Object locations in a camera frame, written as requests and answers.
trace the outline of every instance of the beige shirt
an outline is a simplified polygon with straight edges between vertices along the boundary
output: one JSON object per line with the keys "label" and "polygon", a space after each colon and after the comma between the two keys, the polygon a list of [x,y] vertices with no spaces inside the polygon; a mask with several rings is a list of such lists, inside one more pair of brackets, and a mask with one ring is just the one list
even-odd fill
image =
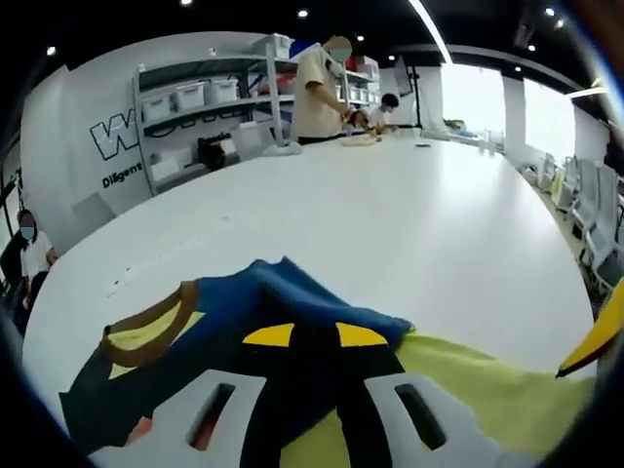
{"label": "beige shirt", "polygon": [[324,102],[320,102],[305,86],[311,81],[325,85],[335,95],[336,80],[325,66],[326,52],[315,47],[299,58],[292,110],[291,138],[333,137],[342,132],[340,115]]}

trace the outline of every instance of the window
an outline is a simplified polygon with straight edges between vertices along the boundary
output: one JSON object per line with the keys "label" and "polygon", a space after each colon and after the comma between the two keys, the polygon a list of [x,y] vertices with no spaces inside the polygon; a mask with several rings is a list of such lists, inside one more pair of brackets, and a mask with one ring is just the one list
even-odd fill
{"label": "window", "polygon": [[574,107],[569,98],[525,79],[526,144],[550,153],[556,161],[574,155]]}
{"label": "window", "polygon": [[505,134],[505,92],[498,70],[479,66],[442,66],[442,108],[446,120],[463,120],[466,130]]}

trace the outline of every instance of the white storage box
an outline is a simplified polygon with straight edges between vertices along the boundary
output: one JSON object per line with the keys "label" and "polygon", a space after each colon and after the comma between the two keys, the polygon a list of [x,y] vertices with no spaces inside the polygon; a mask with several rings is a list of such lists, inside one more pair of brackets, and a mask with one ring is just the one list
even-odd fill
{"label": "white storage box", "polygon": [[166,149],[160,152],[161,161],[167,161],[169,159],[177,161],[181,168],[190,166],[193,164],[193,149],[190,146],[186,146],[180,149]]}
{"label": "white storage box", "polygon": [[245,122],[230,134],[242,162],[262,156],[264,150],[275,143],[271,128],[266,123]]}
{"label": "white storage box", "polygon": [[146,99],[143,104],[143,122],[164,119],[172,113],[170,96],[160,96]]}
{"label": "white storage box", "polygon": [[238,99],[238,80],[213,80],[206,83],[204,94],[206,104],[221,104]]}
{"label": "white storage box", "polygon": [[186,110],[204,105],[203,85],[195,83],[192,85],[180,86],[174,93],[175,110]]}
{"label": "white storage box", "polygon": [[152,177],[158,182],[165,177],[179,173],[179,164],[175,159],[167,159],[152,165]]}
{"label": "white storage box", "polygon": [[355,86],[349,87],[349,100],[360,100],[360,89]]}
{"label": "white storage box", "polygon": [[276,59],[289,59],[291,54],[291,38],[282,34],[269,34],[252,44],[252,54],[266,55],[266,46],[273,51]]}

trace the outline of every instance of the black ceiling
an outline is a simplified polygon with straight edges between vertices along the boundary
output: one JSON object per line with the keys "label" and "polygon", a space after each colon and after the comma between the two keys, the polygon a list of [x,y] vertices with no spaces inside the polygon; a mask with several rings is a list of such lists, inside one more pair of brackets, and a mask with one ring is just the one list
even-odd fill
{"label": "black ceiling", "polygon": [[[544,15],[542,0],[424,0],[445,42],[478,46],[533,59],[581,86],[590,77],[568,37],[568,28],[554,29],[556,19]],[[291,37],[324,40],[332,34],[355,38],[355,51],[383,59],[393,46],[433,43],[408,0],[106,0],[85,2],[3,2],[4,115],[20,107],[20,86],[34,85],[59,66],[74,68],[114,49],[153,37],[205,30],[281,32]],[[306,8],[307,19],[297,10]],[[534,28],[537,51],[514,46],[521,22]],[[58,53],[47,58],[46,48]]]}

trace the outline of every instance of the hair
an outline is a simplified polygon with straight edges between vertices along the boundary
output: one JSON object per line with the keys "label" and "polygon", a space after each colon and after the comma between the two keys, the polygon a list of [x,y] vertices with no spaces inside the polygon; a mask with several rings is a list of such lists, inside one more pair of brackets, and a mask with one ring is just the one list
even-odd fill
{"label": "hair", "polygon": [[32,236],[32,240],[31,240],[31,241],[25,241],[25,239],[24,239],[24,241],[25,241],[25,242],[24,242],[24,243],[23,243],[23,245],[21,246],[21,249],[22,249],[23,251],[25,251],[25,250],[26,250],[26,248],[28,247],[28,244],[29,244],[30,242],[32,242],[32,244],[34,244],[35,242],[37,242],[37,233],[39,232],[39,229],[37,229],[37,220],[35,219],[35,216],[34,216],[34,215],[30,212],[30,210],[27,210],[27,209],[23,209],[23,210],[21,210],[21,211],[18,213],[18,222],[19,222],[19,223],[21,223],[21,220],[22,220],[22,219],[23,219],[23,217],[24,217],[24,216],[26,216],[26,215],[31,215],[31,216],[32,216],[32,222],[33,222],[33,227],[35,228],[35,233],[34,233],[34,235]]}
{"label": "hair", "polygon": [[399,98],[392,93],[387,93],[381,98],[381,103],[386,107],[399,107]]}

